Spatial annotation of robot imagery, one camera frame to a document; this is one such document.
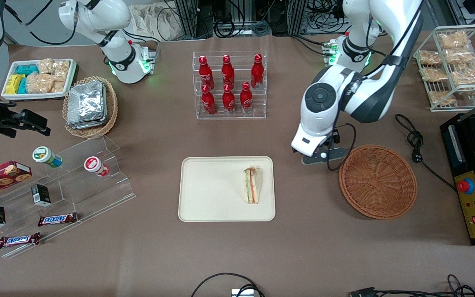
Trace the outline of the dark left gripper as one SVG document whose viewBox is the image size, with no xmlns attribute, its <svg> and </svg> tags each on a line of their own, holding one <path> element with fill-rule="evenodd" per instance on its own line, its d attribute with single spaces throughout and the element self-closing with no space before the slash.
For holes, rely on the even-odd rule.
<svg viewBox="0 0 475 297">
<path fill-rule="evenodd" d="M 333 131 L 331 137 L 320 145 L 312 156 L 302 156 L 302 164 L 328 163 L 332 160 L 341 160 L 348 154 L 348 150 L 343 147 L 336 147 L 341 137 L 338 131 Z"/>
</svg>

